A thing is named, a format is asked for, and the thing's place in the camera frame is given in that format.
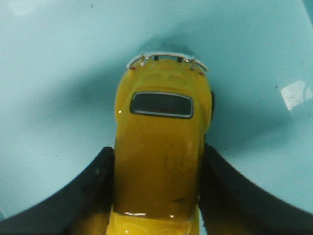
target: model volkswagen beetle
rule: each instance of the model volkswagen beetle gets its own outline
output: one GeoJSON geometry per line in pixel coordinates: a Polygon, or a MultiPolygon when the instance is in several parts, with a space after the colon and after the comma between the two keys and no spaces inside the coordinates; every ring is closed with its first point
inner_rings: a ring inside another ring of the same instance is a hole
{"type": "Polygon", "coordinates": [[[107,235],[199,234],[198,189],[213,101],[193,57],[135,57],[115,100],[114,198],[107,235]]]}

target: light blue background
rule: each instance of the light blue background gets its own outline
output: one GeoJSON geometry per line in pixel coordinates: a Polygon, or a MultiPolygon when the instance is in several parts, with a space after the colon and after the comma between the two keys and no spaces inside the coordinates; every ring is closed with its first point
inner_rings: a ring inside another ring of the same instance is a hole
{"type": "Polygon", "coordinates": [[[115,90],[141,50],[210,69],[208,143],[313,212],[312,5],[300,0],[0,2],[0,208],[42,201],[113,146],[115,90]]]}

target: yellow toy car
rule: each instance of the yellow toy car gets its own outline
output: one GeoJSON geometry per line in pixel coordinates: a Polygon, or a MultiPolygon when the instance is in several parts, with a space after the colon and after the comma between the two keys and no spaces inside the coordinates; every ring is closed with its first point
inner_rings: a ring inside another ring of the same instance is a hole
{"type": "Polygon", "coordinates": [[[213,110],[207,68],[166,52],[142,54],[127,67],[115,100],[107,235],[197,235],[200,166],[213,110]]]}

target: glossy yellow paint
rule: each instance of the glossy yellow paint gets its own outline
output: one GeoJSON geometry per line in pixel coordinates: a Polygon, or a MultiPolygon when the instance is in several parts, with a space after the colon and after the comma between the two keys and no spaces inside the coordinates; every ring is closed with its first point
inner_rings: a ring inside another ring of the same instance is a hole
{"type": "Polygon", "coordinates": [[[107,234],[119,235],[198,235],[199,209],[196,208],[193,219],[190,221],[173,222],[120,215],[111,212],[107,234]]]}
{"type": "MultiPolygon", "coordinates": [[[[211,113],[211,90],[200,67],[190,70],[190,63],[150,59],[126,71],[115,100],[114,202],[109,227],[113,220],[119,221],[115,226],[128,220],[133,224],[152,220],[162,221],[168,226],[164,229],[170,230],[172,224],[190,225],[196,219],[199,169],[211,113]],[[131,113],[134,93],[149,91],[191,97],[193,116],[131,113]]],[[[122,233],[116,228],[107,234],[122,233]]]]}

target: window frame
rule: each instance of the window frame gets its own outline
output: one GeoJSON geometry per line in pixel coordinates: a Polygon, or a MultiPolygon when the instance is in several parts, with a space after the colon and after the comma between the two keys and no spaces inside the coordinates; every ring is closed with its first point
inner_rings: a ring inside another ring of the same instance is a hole
{"type": "Polygon", "coordinates": [[[154,91],[143,91],[143,92],[135,92],[133,94],[131,103],[130,103],[130,112],[132,114],[141,114],[141,115],[149,115],[149,116],[158,116],[158,117],[171,117],[171,118],[186,118],[186,119],[190,119],[193,117],[194,114],[194,102],[192,97],[184,95],[184,94],[178,94],[178,93],[171,93],[171,92],[154,92],[154,91]],[[185,115],[185,114],[170,114],[170,113],[160,113],[160,112],[150,112],[150,111],[141,111],[141,110],[137,110],[134,111],[132,110],[132,103],[135,99],[135,97],[139,94],[163,94],[163,95],[173,95],[173,96],[178,96],[178,97],[182,97],[182,98],[186,98],[190,101],[190,114],[185,115]]]}

